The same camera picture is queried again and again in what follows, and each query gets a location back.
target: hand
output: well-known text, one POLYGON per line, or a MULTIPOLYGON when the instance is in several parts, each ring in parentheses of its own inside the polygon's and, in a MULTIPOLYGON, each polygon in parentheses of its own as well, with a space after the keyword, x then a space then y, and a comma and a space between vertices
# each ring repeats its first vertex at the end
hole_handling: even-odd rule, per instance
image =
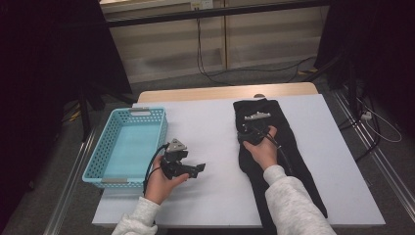
POLYGON ((155 170, 149 179, 144 198, 161 205, 161 203, 168 198, 173 188, 183 183, 189 178, 189 174, 185 173, 173 179, 165 177, 160 168, 160 161, 162 156, 157 156, 153 161, 153 170, 155 170))
MULTIPOLYGON (((277 128, 270 125, 269 134, 274 138, 277 133, 277 128)), ((261 166, 263 170, 266 170, 268 167, 277 164, 277 147, 267 138, 263 140, 258 145, 252 145, 251 143, 244 141, 245 148, 251 152, 254 160, 261 166)))

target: finger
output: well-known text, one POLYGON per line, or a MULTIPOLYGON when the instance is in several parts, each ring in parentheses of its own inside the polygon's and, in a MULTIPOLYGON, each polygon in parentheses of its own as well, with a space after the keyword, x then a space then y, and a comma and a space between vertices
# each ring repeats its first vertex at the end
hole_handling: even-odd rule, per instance
POLYGON ((268 127, 269 127, 268 134, 270 134, 272 137, 275 137, 275 135, 277 134, 277 128, 275 128, 272 125, 268 125, 268 127))
POLYGON ((245 148, 248 150, 248 151, 250 151, 253 147, 254 147, 254 145, 253 144, 251 144, 250 142, 248 142, 248 141, 244 141, 244 142, 242 142, 242 144, 245 146, 245 148))
POLYGON ((173 187, 176 187, 177 185, 183 183, 184 181, 186 181, 189 178, 189 174, 188 173, 184 173, 181 174, 175 178, 173 178, 170 182, 173 185, 173 187))
POLYGON ((162 158, 161 155, 158 155, 157 157, 155 157, 155 160, 153 161, 153 168, 160 167, 161 158, 162 158))

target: teal plastic basket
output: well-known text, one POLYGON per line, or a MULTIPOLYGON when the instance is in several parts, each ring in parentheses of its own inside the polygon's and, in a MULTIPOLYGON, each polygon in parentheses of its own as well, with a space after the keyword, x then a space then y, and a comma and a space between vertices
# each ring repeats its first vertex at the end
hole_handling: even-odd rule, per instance
POLYGON ((82 180, 99 188, 143 187, 147 167, 166 133, 164 108, 113 110, 82 180))

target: person's arm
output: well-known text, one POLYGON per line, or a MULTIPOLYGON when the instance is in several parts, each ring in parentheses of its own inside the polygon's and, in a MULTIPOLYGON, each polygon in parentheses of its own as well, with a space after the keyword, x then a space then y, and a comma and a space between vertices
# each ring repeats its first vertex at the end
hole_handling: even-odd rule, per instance
MULTIPOLYGON (((277 129, 269 127, 269 134, 274 137, 277 129)), ((277 165, 277 148, 271 141, 264 138, 256 146, 248 142, 244 146, 264 170, 264 179, 269 184, 265 198, 279 235, 336 234, 312 203, 301 181, 288 177, 277 165)))
POLYGON ((169 180, 160 168, 161 156, 153 162, 153 173, 147 185, 146 195, 140 197, 137 207, 132 214, 124 214, 116 226, 113 235, 153 235, 158 228, 153 224, 161 203, 168 198, 177 185, 189 178, 189 174, 182 174, 169 180))

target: white cable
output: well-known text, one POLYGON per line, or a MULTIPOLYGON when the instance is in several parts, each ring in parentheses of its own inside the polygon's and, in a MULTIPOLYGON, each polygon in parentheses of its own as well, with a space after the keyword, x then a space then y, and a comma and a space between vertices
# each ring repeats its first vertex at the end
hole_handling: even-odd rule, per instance
POLYGON ((391 128, 394 129, 394 131, 396 131, 396 133, 399 135, 399 139, 398 140, 391 140, 388 139, 387 137, 381 135, 380 133, 378 133, 367 121, 366 119, 366 124, 369 126, 369 128, 371 128, 377 135, 379 135, 381 138, 383 138, 384 140, 387 140, 389 142, 392 143, 397 143, 400 142, 402 140, 402 135, 400 134, 400 132, 392 125, 390 124, 387 120, 385 120, 383 117, 379 116, 378 114, 376 114, 374 111, 372 111, 371 109, 369 109, 369 107, 367 107, 359 98, 357 98, 357 101, 360 102, 360 104, 362 104, 368 111, 370 111, 372 114, 374 114, 375 116, 377 116, 378 118, 380 118, 382 121, 386 122, 391 128))

